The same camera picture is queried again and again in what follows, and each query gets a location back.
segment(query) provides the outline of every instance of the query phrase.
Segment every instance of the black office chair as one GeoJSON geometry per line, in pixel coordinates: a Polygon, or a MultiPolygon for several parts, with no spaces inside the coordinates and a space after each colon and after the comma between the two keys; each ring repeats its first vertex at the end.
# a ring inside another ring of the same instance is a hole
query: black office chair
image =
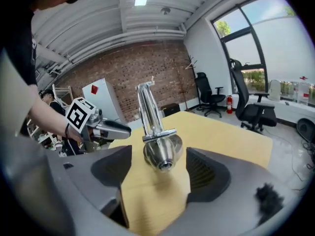
{"type": "Polygon", "coordinates": [[[266,92],[258,92],[254,95],[258,96],[258,101],[254,104],[247,104],[249,99],[249,92],[244,81],[243,73],[241,71],[241,63],[238,60],[231,59],[231,73],[238,89],[239,100],[236,109],[236,117],[239,120],[247,121],[249,124],[242,122],[241,127],[260,133],[263,131],[263,125],[274,127],[277,125],[277,118],[274,111],[275,106],[267,103],[261,103],[263,96],[268,96],[266,92]]]}
{"type": "Polygon", "coordinates": [[[217,104],[225,99],[225,95],[220,94],[220,89],[223,87],[216,88],[218,90],[217,94],[212,94],[212,90],[205,73],[197,73],[195,83],[201,93],[200,100],[205,103],[200,106],[200,109],[201,111],[208,110],[204,116],[207,116],[211,111],[215,111],[219,114],[220,118],[222,118],[221,113],[217,110],[217,104]]]}

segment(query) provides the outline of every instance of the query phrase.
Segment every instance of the sky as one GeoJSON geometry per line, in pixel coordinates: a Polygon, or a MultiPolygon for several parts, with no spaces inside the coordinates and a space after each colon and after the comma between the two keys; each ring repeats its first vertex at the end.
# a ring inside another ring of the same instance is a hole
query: sky
{"type": "MultiPolygon", "coordinates": [[[[242,10],[250,22],[254,24],[262,20],[285,16],[285,6],[288,6],[285,0],[256,0],[243,6],[242,10]]],[[[220,18],[220,21],[227,22],[231,28],[231,33],[249,26],[238,9],[220,18]]]]}

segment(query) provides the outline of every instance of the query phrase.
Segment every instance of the wooden table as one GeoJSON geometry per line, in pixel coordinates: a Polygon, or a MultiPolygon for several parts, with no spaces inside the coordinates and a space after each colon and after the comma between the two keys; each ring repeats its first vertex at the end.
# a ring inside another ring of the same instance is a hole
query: wooden table
{"type": "Polygon", "coordinates": [[[186,148],[200,148],[247,160],[267,168],[272,140],[221,121],[178,112],[162,119],[164,129],[177,128],[183,140],[183,155],[174,169],[158,173],[143,158],[143,128],[126,140],[115,140],[111,148],[132,145],[131,168],[122,183],[122,194],[130,230],[139,235],[157,235],[185,210],[190,192],[186,170],[186,148]]]}

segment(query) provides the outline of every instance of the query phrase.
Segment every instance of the white container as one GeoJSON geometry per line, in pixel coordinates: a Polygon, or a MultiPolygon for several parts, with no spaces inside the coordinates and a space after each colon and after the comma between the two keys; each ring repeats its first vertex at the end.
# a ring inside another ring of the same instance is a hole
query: white container
{"type": "Polygon", "coordinates": [[[310,84],[302,80],[299,83],[297,102],[307,105],[310,97],[310,84]]]}
{"type": "Polygon", "coordinates": [[[269,93],[269,96],[268,96],[269,100],[280,101],[280,94],[281,94],[280,81],[271,80],[268,93],[269,93]]]}
{"type": "Polygon", "coordinates": [[[102,109],[103,117],[126,123],[113,86],[105,79],[95,81],[82,88],[84,98],[102,109]],[[91,93],[92,86],[97,87],[97,93],[91,93]]]}

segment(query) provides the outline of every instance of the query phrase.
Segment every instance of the brick wall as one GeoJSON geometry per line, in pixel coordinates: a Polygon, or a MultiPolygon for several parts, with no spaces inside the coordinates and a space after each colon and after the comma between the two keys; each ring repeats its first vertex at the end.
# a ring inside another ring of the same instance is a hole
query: brick wall
{"type": "Polygon", "coordinates": [[[126,120],[133,121],[139,114],[135,87],[150,81],[151,76],[156,83],[151,90],[159,107],[184,102],[177,69],[186,100],[197,97],[192,70],[185,70],[188,65],[182,41],[143,42],[94,56],[62,76],[56,85],[71,86],[73,97],[79,97],[84,86],[105,78],[113,85],[126,120]]]}

